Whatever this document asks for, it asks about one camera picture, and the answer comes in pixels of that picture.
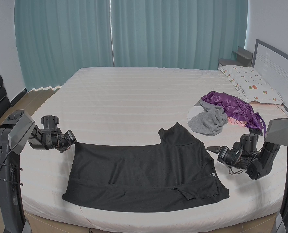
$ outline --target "gray knit cloth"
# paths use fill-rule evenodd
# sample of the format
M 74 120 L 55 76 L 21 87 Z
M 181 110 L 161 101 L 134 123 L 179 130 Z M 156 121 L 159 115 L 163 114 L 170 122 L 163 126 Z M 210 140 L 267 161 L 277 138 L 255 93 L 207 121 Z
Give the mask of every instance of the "gray knit cloth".
M 223 107 L 207 103 L 201 99 L 194 106 L 202 106 L 204 112 L 188 121 L 187 124 L 193 132 L 216 135 L 222 131 L 224 123 L 227 122 L 227 115 Z

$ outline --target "floral pillowcase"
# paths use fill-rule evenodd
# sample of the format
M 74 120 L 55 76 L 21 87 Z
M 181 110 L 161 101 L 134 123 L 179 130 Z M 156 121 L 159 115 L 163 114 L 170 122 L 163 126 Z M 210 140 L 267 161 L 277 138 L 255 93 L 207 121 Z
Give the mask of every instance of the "floral pillowcase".
M 279 93 L 268 83 L 253 67 L 223 66 L 219 67 L 226 77 L 247 103 L 257 101 L 259 103 L 282 104 Z

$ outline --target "floor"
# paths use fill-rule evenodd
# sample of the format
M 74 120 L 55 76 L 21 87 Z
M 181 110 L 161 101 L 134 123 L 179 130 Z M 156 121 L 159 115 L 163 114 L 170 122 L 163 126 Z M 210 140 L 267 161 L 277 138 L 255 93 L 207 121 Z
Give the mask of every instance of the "floor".
M 5 118 L 14 110 L 24 109 L 32 115 L 49 97 L 51 97 L 56 90 L 39 90 L 27 93 L 22 99 L 11 107 L 0 119 L 0 124 Z M 31 213 L 25 212 L 32 227 L 33 233 L 89 233 L 89 228 L 61 223 L 35 216 Z M 210 233 L 269 233 L 275 221 L 275 214 L 268 215 L 259 219 L 255 219 L 245 223 L 239 223 L 230 227 L 210 231 Z M 0 213 L 0 233 L 4 229 L 2 216 Z M 105 231 L 91 229 L 90 232 L 105 233 Z

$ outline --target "black shirt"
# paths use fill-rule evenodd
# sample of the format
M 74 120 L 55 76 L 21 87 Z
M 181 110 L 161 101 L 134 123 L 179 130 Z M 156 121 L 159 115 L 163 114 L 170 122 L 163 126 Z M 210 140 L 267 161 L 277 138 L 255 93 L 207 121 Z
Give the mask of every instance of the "black shirt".
M 176 123 L 148 146 L 75 144 L 62 198 L 120 212 L 168 212 L 229 198 L 203 142 Z

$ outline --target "mattress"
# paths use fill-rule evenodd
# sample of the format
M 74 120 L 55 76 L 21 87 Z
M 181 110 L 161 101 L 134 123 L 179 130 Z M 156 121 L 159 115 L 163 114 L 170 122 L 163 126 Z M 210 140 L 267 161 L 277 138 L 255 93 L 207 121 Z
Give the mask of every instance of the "mattress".
M 186 115 L 210 91 L 240 97 L 220 71 L 142 67 L 93 67 L 78 70 L 33 115 L 42 127 L 44 115 L 60 118 L 62 132 L 72 130 L 82 143 L 138 146 L 159 144 L 158 130 L 179 122 L 205 146 L 232 147 L 248 128 L 225 124 L 220 134 L 191 131 Z M 252 104 L 266 124 L 287 117 L 282 106 Z M 263 137 L 257 147 L 261 148 Z M 246 173 L 229 175 L 214 158 L 216 173 L 230 197 L 216 204 L 172 212 L 132 213 L 80 207 L 62 199 L 74 158 L 65 153 L 39 151 L 26 144 L 21 153 L 23 207 L 35 215 L 116 232 L 201 232 L 249 221 L 278 211 L 286 178 L 286 147 L 281 146 L 271 173 L 257 181 Z

